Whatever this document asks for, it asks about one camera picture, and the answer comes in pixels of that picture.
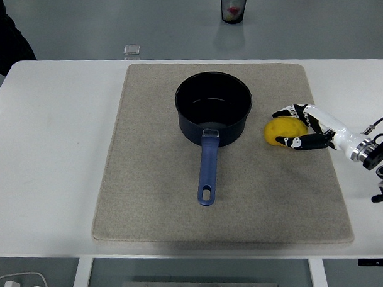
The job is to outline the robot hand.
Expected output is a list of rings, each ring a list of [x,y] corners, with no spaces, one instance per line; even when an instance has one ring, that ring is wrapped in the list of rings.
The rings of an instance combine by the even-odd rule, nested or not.
[[[359,146],[366,140],[364,134],[353,133],[341,121],[313,104],[292,104],[272,114],[273,118],[293,117],[311,128],[308,135],[287,137],[276,136],[275,140],[295,150],[325,149],[341,150],[345,156],[356,162],[359,160]]]

